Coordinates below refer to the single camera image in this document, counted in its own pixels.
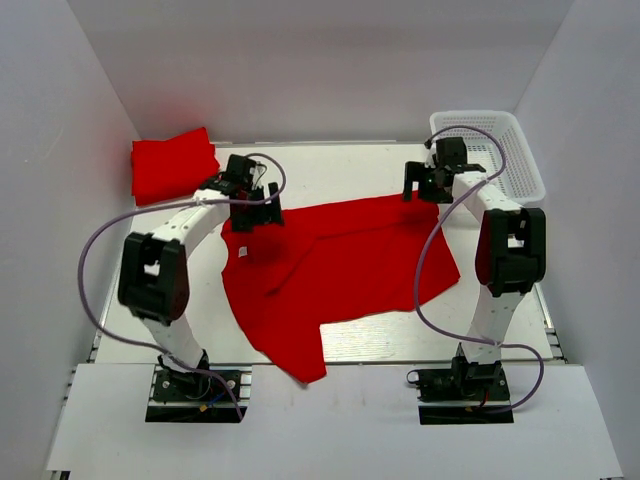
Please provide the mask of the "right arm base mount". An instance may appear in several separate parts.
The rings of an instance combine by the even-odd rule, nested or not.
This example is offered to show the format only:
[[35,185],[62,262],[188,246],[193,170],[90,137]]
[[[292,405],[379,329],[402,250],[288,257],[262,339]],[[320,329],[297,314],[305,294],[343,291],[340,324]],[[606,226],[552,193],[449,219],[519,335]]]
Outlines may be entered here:
[[422,426],[512,424],[510,391],[502,363],[468,362],[460,354],[447,368],[413,369]]

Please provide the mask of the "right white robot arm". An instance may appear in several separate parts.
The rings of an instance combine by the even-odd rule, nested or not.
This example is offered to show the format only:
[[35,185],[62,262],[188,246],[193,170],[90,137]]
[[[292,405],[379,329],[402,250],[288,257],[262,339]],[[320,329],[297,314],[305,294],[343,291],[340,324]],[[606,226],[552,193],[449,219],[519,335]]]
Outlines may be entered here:
[[461,137],[427,141],[431,166],[405,164],[402,199],[460,205],[479,222],[475,273],[479,297],[469,331],[458,335],[459,355],[468,364],[451,374],[453,390],[472,399],[488,385],[480,365],[501,360],[508,327],[516,308],[546,271],[546,217],[539,208],[525,208],[492,184],[492,176],[468,161]]

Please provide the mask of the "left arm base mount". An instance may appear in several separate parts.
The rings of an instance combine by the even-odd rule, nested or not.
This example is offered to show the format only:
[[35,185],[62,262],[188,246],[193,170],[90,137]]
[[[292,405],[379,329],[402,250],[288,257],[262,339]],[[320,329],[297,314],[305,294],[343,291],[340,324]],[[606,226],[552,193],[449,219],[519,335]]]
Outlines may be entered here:
[[214,369],[222,381],[195,372],[173,371],[158,360],[146,407],[146,423],[238,424],[249,406],[250,367]]

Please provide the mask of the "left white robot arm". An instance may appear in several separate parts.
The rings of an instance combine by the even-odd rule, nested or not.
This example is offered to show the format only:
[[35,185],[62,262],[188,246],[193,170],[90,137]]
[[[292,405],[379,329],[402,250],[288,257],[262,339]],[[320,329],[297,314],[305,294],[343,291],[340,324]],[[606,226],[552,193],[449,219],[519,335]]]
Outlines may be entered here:
[[[279,183],[262,184],[267,163],[282,173]],[[132,232],[125,239],[118,301],[149,330],[161,364],[179,372],[177,387],[188,398],[205,396],[212,378],[204,365],[206,352],[186,318],[189,257],[225,223],[240,233],[263,225],[282,226],[283,172],[266,154],[232,154],[226,167],[206,179],[190,200],[173,206],[177,212],[162,225],[146,233]]]

